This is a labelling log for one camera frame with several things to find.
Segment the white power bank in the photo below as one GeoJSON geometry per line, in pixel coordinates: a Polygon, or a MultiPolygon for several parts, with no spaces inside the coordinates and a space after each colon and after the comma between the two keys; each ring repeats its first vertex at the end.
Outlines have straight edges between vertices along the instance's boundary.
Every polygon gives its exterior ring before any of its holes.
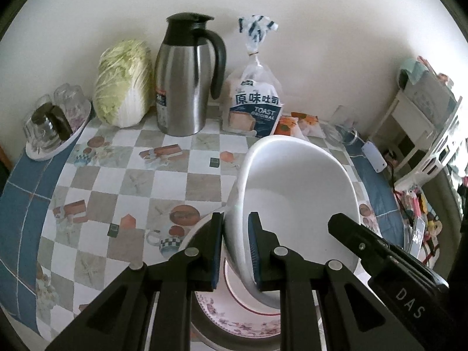
{"type": "Polygon", "coordinates": [[[369,161],[370,165],[372,165],[374,171],[376,173],[381,173],[383,170],[387,168],[387,162],[381,155],[379,149],[375,146],[374,143],[370,141],[366,141],[362,145],[362,153],[369,161]]]}

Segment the toast bread bag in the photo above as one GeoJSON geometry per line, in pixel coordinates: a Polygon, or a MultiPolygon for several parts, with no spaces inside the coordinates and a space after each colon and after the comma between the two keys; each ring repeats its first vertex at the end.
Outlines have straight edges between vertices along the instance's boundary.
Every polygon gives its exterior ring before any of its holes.
{"type": "Polygon", "coordinates": [[[259,48],[266,35],[278,25],[264,15],[239,19],[248,60],[231,73],[223,86],[222,130],[263,138],[271,135],[282,112],[282,86],[270,68],[259,59],[259,48]]]}

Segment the white shelf rack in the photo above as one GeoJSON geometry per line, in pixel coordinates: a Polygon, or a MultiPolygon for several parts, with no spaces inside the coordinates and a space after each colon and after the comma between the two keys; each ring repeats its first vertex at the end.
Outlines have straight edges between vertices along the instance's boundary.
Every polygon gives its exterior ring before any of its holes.
{"type": "Polygon", "coordinates": [[[394,173],[398,191],[431,181],[455,155],[467,137],[462,133],[462,102],[453,91],[453,81],[436,73],[422,58],[406,59],[397,74],[398,93],[383,118],[370,133],[372,141],[389,117],[395,119],[414,144],[394,173]]]}

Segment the white tray with glasses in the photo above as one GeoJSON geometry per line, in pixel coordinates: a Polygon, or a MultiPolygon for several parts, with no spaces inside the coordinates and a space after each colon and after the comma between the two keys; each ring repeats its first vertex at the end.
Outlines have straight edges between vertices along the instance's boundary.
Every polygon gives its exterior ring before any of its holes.
{"type": "Polygon", "coordinates": [[[38,98],[22,127],[25,153],[33,161],[52,159],[78,139],[90,118],[92,106],[82,88],[68,83],[53,94],[38,98]]]}

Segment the white square bowl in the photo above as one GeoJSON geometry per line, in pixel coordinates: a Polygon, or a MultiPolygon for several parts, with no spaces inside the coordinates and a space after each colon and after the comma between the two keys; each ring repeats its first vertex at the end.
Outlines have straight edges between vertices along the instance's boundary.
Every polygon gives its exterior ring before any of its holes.
{"type": "Polygon", "coordinates": [[[328,221],[343,213],[359,222],[350,177],[327,151],[305,140],[270,135],[247,152],[224,210],[224,241],[232,268],[246,290],[277,309],[278,292],[261,292],[254,281],[247,217],[256,211],[263,229],[304,259],[341,261],[355,271],[358,258],[328,232],[328,221]]]}

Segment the floral round plate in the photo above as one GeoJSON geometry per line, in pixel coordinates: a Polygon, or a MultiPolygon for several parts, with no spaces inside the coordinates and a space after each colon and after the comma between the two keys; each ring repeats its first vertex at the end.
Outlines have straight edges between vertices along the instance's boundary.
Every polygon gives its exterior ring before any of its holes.
{"type": "Polygon", "coordinates": [[[266,339],[280,335],[280,315],[268,317],[248,312],[230,293],[217,295],[214,292],[197,292],[195,296],[202,312],[223,331],[248,339],[266,339]]]}

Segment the checkered blue tablecloth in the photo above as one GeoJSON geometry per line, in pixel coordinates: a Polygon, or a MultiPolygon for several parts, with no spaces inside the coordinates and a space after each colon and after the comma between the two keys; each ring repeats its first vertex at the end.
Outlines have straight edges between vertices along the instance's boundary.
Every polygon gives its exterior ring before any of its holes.
{"type": "Polygon", "coordinates": [[[134,258],[164,259],[159,238],[180,242],[226,203],[252,137],[216,117],[190,137],[93,119],[47,161],[22,155],[1,195],[1,306],[51,341],[134,258]]]}

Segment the dark lidded glass teapot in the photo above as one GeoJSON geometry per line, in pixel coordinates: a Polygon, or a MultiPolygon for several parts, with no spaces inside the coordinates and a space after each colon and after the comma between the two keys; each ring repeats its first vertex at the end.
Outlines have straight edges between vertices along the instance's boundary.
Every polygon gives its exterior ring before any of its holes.
{"type": "Polygon", "coordinates": [[[51,102],[44,103],[34,111],[32,122],[38,128],[46,128],[46,131],[57,134],[62,141],[68,140],[73,134],[62,109],[51,102]]]}

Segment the stainless steel thermos jug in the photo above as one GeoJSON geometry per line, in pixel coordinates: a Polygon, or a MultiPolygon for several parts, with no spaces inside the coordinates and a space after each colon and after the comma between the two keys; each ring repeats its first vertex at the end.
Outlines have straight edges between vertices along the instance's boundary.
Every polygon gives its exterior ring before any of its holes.
{"type": "Polygon", "coordinates": [[[156,112],[159,129],[186,137],[205,127],[208,99],[218,99],[224,81],[227,52],[222,38],[206,24],[214,18],[201,13],[176,13],[155,65],[156,112]]]}

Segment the napa cabbage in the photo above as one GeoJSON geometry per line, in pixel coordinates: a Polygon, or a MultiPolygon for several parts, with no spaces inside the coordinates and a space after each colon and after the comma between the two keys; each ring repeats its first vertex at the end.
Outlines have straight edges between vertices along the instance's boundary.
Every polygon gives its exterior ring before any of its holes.
{"type": "Polygon", "coordinates": [[[123,40],[101,54],[93,106],[105,124],[139,124],[152,105],[151,50],[142,40],[123,40]]]}

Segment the red strawberry rimmed bowl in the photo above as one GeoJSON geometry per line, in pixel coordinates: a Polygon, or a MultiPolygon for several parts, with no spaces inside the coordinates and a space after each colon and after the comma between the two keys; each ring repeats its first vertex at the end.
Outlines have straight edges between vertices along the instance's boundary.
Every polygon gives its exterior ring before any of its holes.
{"type": "Polygon", "coordinates": [[[268,317],[280,315],[279,309],[266,306],[248,292],[227,259],[224,260],[224,279],[234,300],[248,312],[268,317]]]}

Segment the orange snack packet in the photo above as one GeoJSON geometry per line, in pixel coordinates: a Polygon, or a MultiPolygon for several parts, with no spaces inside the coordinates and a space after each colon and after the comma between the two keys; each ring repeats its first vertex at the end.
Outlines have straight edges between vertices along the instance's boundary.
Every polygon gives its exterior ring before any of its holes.
{"type": "Polygon", "coordinates": [[[292,112],[291,116],[297,120],[297,125],[304,137],[325,138],[317,116],[299,112],[292,112]]]}
{"type": "Polygon", "coordinates": [[[299,139],[304,139],[302,130],[299,128],[298,118],[282,115],[274,130],[274,135],[287,135],[299,139]]]}

